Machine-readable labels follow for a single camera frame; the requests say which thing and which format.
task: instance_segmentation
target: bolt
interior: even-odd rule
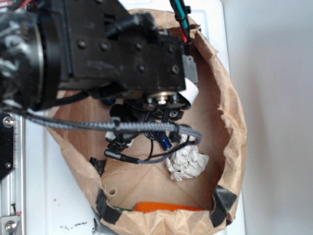
[[[137,50],[142,50],[143,49],[143,44],[142,43],[136,43],[136,49]]]
[[[173,65],[172,66],[172,73],[173,74],[179,74],[179,67],[178,67],[178,65]]]
[[[17,223],[15,223],[14,221],[10,220],[5,224],[5,230],[9,233],[9,234],[13,234],[17,229]]]
[[[146,67],[144,65],[139,65],[138,69],[140,72],[144,72]]]
[[[87,43],[86,43],[85,40],[78,40],[78,41],[77,41],[77,45],[78,45],[78,47],[79,47],[80,49],[85,49],[86,46],[87,46]]]
[[[12,164],[10,163],[5,164],[5,168],[10,169],[11,167],[12,167]]]
[[[157,102],[159,105],[166,105],[166,100],[164,98],[160,99],[158,102]]]
[[[101,47],[102,50],[108,50],[108,49],[109,49],[108,43],[107,43],[107,42],[104,42],[104,41],[102,41],[102,42],[100,43],[100,47]]]
[[[175,46],[170,45],[170,46],[168,47],[168,52],[171,53],[171,54],[173,54],[173,53],[175,52]]]
[[[6,128],[12,128],[15,124],[15,120],[12,117],[5,117],[2,123]]]

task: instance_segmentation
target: silver screw head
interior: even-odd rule
[[[15,120],[12,117],[5,117],[2,123],[6,128],[12,128],[15,125]]]
[[[161,98],[158,102],[159,105],[166,105],[166,99]]]
[[[12,164],[11,164],[11,163],[5,164],[5,168],[10,169],[11,167],[12,167]]]
[[[15,230],[17,229],[17,223],[15,223],[14,221],[10,220],[5,224],[5,230],[9,233],[12,234],[13,232],[15,232]]]

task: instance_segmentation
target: brown paper bag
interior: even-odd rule
[[[151,11],[160,28],[179,34],[174,15]],[[217,52],[193,24],[191,54],[197,63],[200,94],[181,123],[203,134],[200,152],[210,159],[206,171],[194,179],[175,182],[165,163],[136,165],[108,159],[102,177],[89,163],[91,157],[106,159],[108,143],[98,131],[49,130],[82,192],[100,215],[101,222],[121,235],[214,234],[234,220],[246,162],[246,122],[240,98]],[[88,98],[61,107],[54,118],[71,121],[110,121],[109,108]],[[142,157],[149,153],[144,136],[135,139],[125,154]],[[164,202],[203,208],[141,213],[138,202]]]

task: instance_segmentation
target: crumpled paper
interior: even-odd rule
[[[187,135],[182,135],[180,143],[186,142]],[[166,167],[172,173],[171,179],[182,181],[198,177],[204,172],[209,161],[209,156],[199,153],[195,145],[186,146],[176,151],[170,159],[166,159]]]

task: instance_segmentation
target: black plastic clip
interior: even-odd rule
[[[180,142],[180,134],[179,134],[179,124],[174,123],[175,125],[175,130],[173,132],[170,133],[169,138],[171,140],[171,142]]]

